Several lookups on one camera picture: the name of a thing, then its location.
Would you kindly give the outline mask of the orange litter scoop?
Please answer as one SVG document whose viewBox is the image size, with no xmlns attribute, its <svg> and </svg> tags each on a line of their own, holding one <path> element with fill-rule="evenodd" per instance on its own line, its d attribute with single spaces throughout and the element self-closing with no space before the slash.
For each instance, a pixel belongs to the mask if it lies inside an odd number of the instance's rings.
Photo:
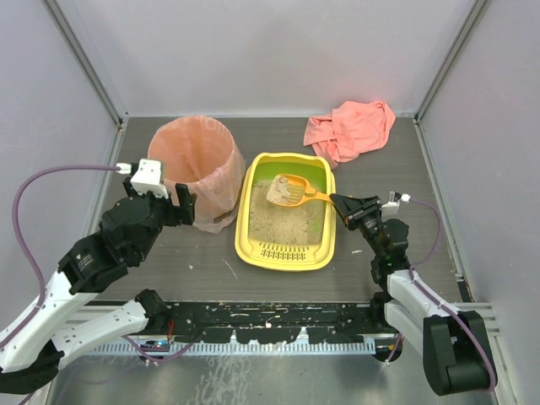
<svg viewBox="0 0 540 405">
<path fill-rule="evenodd" d="M 327 194 L 317 191 L 304 177 L 291 174 L 274 177 L 267 191 L 267 200 L 285 208 L 297 208 L 311 201 L 332 202 Z"/>
</svg>

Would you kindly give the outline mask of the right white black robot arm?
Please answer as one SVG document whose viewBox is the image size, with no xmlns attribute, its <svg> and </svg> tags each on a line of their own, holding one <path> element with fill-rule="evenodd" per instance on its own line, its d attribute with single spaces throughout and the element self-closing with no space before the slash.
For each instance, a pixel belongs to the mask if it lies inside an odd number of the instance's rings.
<svg viewBox="0 0 540 405">
<path fill-rule="evenodd" d="M 371 275 L 381 291 L 371 314 L 417 350 L 435 394 L 492 391 L 498 376 L 483 318 L 443 300 L 421 279 L 407 257 L 408 225 L 383 217 L 409 198 L 395 193 L 383 204 L 378 197 L 330 196 L 346 228 L 359 231 L 375 254 Z"/>
</svg>

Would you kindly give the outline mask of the yellow green litter box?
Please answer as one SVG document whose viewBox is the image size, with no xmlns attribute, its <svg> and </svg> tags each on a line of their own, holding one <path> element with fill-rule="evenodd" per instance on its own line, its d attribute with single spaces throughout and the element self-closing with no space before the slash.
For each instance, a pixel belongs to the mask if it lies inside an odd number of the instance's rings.
<svg viewBox="0 0 540 405">
<path fill-rule="evenodd" d="M 253 161 L 244 179 L 235 229 L 236 253 L 244 262 L 257 267 L 305 272 L 325 267 L 335 251 L 337 218 L 332 205 L 326 204 L 321 242 L 315 245 L 287 246 L 268 243 L 248 235 L 249 207 L 252 186 L 274 179 L 279 174 L 304 177 L 319 192 L 336 191 L 335 176 L 330 165 L 320 157 L 297 153 L 261 153 Z"/>
</svg>

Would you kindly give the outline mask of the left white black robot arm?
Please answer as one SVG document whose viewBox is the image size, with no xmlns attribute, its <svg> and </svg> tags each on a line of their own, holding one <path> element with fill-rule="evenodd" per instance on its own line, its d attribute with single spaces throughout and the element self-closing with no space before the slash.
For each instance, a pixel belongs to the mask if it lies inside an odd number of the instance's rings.
<svg viewBox="0 0 540 405">
<path fill-rule="evenodd" d="M 58 263 L 45 296 L 28 308 L 34 317 L 17 320 L 2 335 L 1 392 L 30 394 L 51 382 L 76 358 L 113 338 L 158 332 L 170 322 L 170 310 L 152 289 L 141 291 L 119 309 L 75 327 L 67 322 L 80 308 L 139 266 L 164 227 L 191 225 L 195 201 L 187 185 L 175 184 L 179 203 L 169 194 L 139 193 L 124 181 L 126 197 L 102 214 L 99 229 L 77 241 Z"/>
</svg>

